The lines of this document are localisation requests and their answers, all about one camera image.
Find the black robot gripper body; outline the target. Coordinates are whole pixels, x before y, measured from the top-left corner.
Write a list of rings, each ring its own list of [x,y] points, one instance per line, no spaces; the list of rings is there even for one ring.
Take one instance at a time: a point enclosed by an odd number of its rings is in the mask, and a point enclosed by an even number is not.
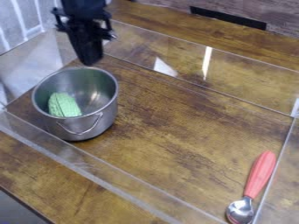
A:
[[[50,10],[56,27],[77,41],[110,40],[116,37],[105,8],[112,0],[60,0]]]

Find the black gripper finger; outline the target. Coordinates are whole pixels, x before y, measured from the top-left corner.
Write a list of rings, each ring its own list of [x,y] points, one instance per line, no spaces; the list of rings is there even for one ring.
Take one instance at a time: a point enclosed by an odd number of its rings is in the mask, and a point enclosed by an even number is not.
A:
[[[68,29],[68,37],[80,62],[92,66],[102,58],[100,29]]]

